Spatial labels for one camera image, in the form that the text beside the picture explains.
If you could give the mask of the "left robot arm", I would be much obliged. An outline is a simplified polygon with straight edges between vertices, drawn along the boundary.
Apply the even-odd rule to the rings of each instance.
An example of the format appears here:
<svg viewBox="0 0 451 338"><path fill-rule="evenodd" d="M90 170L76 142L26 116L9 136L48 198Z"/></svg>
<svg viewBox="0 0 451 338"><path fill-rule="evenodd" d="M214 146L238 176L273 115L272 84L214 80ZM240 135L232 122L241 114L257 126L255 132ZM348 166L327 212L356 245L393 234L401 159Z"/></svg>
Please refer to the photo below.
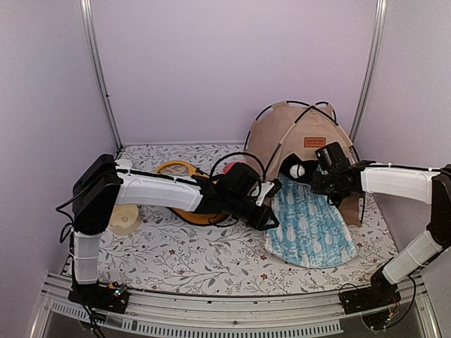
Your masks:
<svg viewBox="0 0 451 338"><path fill-rule="evenodd" d="M105 298L98 285L97 261L102 233L115 206L150 205L194 215L228 214L255 230L279 225L267 199L281 188L246 163L225 174L175 176L135 170L103 154L73 187L73 279L89 305Z"/></svg>

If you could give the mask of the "blue snowman print cushion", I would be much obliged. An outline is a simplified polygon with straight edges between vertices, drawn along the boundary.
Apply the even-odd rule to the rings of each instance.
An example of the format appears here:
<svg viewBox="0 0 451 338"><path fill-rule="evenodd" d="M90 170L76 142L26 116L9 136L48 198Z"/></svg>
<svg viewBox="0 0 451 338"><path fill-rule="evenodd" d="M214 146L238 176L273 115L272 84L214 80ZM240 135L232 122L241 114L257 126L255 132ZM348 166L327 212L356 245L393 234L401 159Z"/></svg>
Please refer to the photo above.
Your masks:
<svg viewBox="0 0 451 338"><path fill-rule="evenodd" d="M310 186L280 174L282 184L272 200L279 222L265 233L265 250L303 268L326 269L357 256L357 248L338 209Z"/></svg>

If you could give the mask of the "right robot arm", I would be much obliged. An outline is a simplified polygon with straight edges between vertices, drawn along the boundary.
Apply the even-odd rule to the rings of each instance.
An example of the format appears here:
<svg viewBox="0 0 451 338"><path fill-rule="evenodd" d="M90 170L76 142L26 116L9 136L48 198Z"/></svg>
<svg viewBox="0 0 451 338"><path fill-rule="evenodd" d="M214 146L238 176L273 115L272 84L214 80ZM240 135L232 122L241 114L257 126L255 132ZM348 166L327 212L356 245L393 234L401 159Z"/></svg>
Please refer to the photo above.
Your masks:
<svg viewBox="0 0 451 338"><path fill-rule="evenodd" d="M338 205L351 194L371 194L400 250L371 277L364 300L379 307L398 282L450 247L450 165L420 168L375 161L351 163L334 142L316 150L320 171L311 190Z"/></svg>

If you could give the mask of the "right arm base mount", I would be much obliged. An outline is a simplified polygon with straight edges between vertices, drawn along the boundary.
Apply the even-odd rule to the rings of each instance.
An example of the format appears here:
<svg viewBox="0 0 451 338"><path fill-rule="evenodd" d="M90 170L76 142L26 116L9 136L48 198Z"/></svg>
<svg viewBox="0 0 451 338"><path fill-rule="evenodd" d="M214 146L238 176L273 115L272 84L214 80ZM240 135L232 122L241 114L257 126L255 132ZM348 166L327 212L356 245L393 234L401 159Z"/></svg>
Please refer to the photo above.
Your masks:
<svg viewBox="0 0 451 338"><path fill-rule="evenodd" d="M389 283L382 268L371 276L368 287L352 287L348 291L339 291L338 298L345 314L368 311L401 301L397 285Z"/></svg>

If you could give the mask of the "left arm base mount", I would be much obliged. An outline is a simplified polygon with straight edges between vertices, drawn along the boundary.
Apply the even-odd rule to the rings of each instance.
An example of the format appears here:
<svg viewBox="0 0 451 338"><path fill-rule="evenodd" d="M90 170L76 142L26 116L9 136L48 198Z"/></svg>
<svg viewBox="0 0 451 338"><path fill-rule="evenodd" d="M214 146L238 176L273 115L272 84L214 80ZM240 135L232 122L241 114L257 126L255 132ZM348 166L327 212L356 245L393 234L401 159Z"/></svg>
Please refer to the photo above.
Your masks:
<svg viewBox="0 0 451 338"><path fill-rule="evenodd" d="M125 284L80 284L73 280L68 300L87 308L124 314L130 294Z"/></svg>

